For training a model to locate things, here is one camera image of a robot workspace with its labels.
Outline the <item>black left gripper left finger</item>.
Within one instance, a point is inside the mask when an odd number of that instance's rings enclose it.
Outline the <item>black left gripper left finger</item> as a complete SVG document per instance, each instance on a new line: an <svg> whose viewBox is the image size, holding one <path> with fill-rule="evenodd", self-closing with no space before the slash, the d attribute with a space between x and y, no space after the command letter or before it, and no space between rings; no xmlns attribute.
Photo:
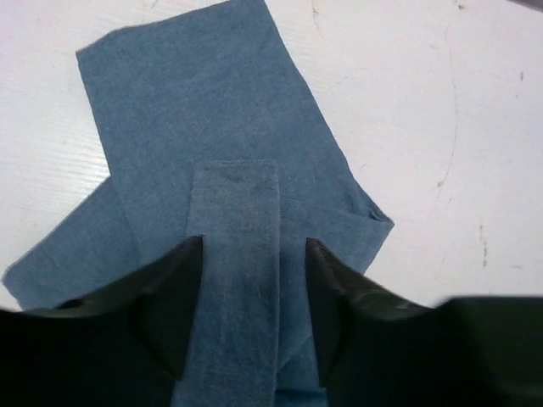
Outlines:
<svg viewBox="0 0 543 407"><path fill-rule="evenodd" d="M4 406L167 406L182 379L203 275L191 237L53 309L1 314Z"/></svg>

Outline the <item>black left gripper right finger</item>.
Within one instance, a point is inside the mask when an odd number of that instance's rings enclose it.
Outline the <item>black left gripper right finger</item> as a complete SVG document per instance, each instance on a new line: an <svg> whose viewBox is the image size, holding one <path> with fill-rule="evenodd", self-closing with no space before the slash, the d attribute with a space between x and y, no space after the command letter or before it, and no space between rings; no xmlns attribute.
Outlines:
<svg viewBox="0 0 543 407"><path fill-rule="evenodd" d="M541 298L464 296L424 307L313 238L305 278L330 405L541 405Z"/></svg>

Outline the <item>blue cloth placemat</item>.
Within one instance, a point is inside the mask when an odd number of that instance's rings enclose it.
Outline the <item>blue cloth placemat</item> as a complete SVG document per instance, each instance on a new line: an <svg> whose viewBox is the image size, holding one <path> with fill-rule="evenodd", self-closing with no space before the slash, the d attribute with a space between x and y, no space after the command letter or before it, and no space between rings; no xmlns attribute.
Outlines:
<svg viewBox="0 0 543 407"><path fill-rule="evenodd" d="M204 239L175 406L324 406L305 289L314 237L364 271L392 220L350 172L262 1L112 31L77 55L106 179L3 282L25 309Z"/></svg>

